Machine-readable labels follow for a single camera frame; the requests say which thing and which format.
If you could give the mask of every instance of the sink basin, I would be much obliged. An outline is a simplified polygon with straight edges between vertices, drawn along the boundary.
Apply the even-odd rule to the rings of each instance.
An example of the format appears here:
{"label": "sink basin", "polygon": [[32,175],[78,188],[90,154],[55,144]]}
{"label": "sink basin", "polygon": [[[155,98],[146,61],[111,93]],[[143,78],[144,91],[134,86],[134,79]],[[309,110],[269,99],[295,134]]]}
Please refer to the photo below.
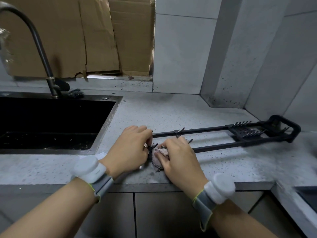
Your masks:
{"label": "sink basin", "polygon": [[0,93],[0,154],[93,155],[121,99]]}

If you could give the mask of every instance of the countertop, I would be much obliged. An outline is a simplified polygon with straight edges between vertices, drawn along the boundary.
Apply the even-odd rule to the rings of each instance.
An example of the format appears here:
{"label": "countertop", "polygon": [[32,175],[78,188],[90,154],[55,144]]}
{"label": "countertop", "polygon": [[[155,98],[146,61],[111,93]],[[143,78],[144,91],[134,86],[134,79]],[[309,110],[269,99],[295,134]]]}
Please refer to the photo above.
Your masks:
{"label": "countertop", "polygon": [[[47,89],[32,89],[47,92]],[[210,108],[199,95],[160,94],[84,90],[86,94],[116,95],[123,99],[101,141],[96,156],[104,157],[122,130],[129,125],[147,125],[154,133],[175,129],[206,128],[258,121],[244,109]],[[186,135],[191,146],[200,147],[232,142],[227,131]],[[317,185],[317,159],[313,140],[317,134],[301,133],[292,144],[268,143],[247,148],[229,148],[198,153],[207,176],[216,172],[231,175],[237,190],[272,190],[308,237],[317,234],[317,214],[292,189]],[[164,138],[155,139],[162,142]],[[74,155],[0,155],[0,193],[52,193],[70,180],[69,170],[81,156]],[[112,192],[177,191],[164,172],[152,164],[123,175]]]}

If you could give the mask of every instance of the white wrist sensor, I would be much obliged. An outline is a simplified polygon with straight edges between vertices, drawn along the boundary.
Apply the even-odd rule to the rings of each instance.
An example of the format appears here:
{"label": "white wrist sensor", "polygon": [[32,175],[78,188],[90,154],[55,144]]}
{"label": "white wrist sensor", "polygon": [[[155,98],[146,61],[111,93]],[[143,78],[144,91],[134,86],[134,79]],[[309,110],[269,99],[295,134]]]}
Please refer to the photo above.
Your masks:
{"label": "white wrist sensor", "polygon": [[200,227],[206,231],[212,210],[225,202],[236,191],[232,178],[223,173],[215,174],[212,179],[204,185],[202,190],[193,200],[193,207],[200,215]]}
{"label": "white wrist sensor", "polygon": [[86,156],[77,161],[72,174],[90,184],[100,202],[101,197],[113,184],[113,179],[106,174],[106,170],[107,168],[99,163],[95,156]]}

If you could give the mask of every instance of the pink sponge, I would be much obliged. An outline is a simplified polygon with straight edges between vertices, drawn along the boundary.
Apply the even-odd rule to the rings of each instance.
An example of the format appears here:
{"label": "pink sponge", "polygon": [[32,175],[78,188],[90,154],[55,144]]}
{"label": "pink sponge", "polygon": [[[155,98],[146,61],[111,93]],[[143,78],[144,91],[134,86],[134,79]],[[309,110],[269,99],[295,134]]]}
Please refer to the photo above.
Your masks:
{"label": "pink sponge", "polygon": [[168,156],[168,150],[165,146],[161,146],[160,148],[156,148],[156,149],[152,150],[152,164],[156,168],[162,170],[163,166],[162,166],[161,162],[159,161],[159,159],[154,155],[155,152],[160,152],[166,158],[170,159],[170,157]]}

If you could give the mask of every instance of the brown cardboard panel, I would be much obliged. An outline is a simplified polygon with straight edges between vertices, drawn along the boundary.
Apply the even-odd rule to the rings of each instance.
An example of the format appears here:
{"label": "brown cardboard panel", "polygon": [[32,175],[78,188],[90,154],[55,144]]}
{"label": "brown cardboard panel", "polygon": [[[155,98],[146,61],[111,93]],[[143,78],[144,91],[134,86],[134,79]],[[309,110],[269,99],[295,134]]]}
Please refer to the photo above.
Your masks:
{"label": "brown cardboard panel", "polygon": [[108,0],[80,0],[80,12],[87,52],[86,71],[119,73]]}
{"label": "brown cardboard panel", "polygon": [[[73,77],[85,69],[84,36],[77,0],[2,0],[23,11],[36,26],[53,74]],[[0,27],[10,31],[6,43],[12,54],[10,75],[45,77],[45,71],[26,24],[3,12]]]}
{"label": "brown cardboard panel", "polygon": [[153,0],[109,0],[123,75],[148,76],[153,50]]}

